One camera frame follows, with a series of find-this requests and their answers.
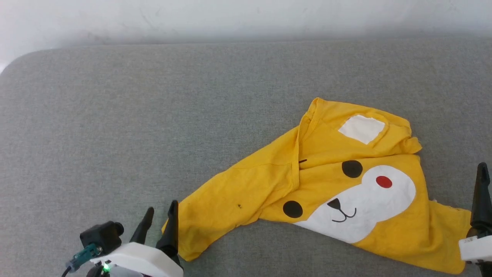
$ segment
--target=red cheek print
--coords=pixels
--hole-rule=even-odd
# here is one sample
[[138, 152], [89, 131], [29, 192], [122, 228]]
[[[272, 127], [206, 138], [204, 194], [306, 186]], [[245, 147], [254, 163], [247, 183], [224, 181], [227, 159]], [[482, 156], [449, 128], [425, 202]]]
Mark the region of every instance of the red cheek print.
[[386, 176], [379, 176], [376, 178], [376, 183], [383, 188], [390, 188], [393, 185], [391, 180]]

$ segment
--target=green light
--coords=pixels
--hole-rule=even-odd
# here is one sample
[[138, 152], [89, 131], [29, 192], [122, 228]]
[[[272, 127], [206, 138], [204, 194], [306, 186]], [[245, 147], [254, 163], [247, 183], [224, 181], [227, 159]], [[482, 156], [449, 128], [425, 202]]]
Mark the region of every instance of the green light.
[[102, 270], [104, 270], [104, 272], [108, 273], [109, 272], [109, 266], [107, 264], [104, 264], [102, 266]]

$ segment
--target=cartoon dog face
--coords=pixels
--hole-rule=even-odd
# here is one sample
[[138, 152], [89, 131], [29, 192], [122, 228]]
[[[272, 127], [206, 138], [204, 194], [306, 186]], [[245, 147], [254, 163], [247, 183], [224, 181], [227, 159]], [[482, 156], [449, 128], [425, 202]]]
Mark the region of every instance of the cartoon dog face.
[[[363, 171], [358, 161], [342, 163], [343, 173], [351, 178]], [[295, 225], [326, 236], [356, 243], [367, 237], [377, 222], [405, 211], [415, 198], [412, 179], [402, 171], [386, 165], [374, 166], [362, 176], [362, 182], [320, 205], [305, 221]], [[283, 206], [289, 217], [300, 217], [302, 207], [296, 201]]]

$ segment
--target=white patch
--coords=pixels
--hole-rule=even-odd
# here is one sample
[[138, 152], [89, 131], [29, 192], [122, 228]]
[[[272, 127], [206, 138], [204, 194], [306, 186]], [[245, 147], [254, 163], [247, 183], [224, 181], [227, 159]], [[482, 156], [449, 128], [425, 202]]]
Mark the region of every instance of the white patch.
[[[391, 187], [378, 185], [384, 176]], [[405, 173], [390, 166], [376, 166], [362, 177], [362, 184], [351, 187], [319, 206], [306, 221], [295, 225], [326, 236], [356, 243], [367, 237], [377, 222], [388, 220], [405, 211], [415, 198], [415, 184]]]
[[369, 144], [383, 129], [384, 122], [358, 114], [350, 117], [338, 131], [346, 137]]

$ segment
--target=gray fabric surface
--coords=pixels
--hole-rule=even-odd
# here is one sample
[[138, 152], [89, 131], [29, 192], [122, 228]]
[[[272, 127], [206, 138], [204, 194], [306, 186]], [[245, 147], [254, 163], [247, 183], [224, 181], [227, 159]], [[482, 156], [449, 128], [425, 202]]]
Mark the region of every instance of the gray fabric surface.
[[[472, 37], [23, 56], [0, 75], [1, 276], [60, 276], [81, 231], [119, 221], [128, 241], [148, 206], [154, 244], [172, 199], [296, 126], [315, 97], [408, 119], [430, 197], [471, 208], [476, 166], [492, 165], [491, 71], [492, 40]], [[445, 276], [266, 221], [183, 267], [188, 277]]]

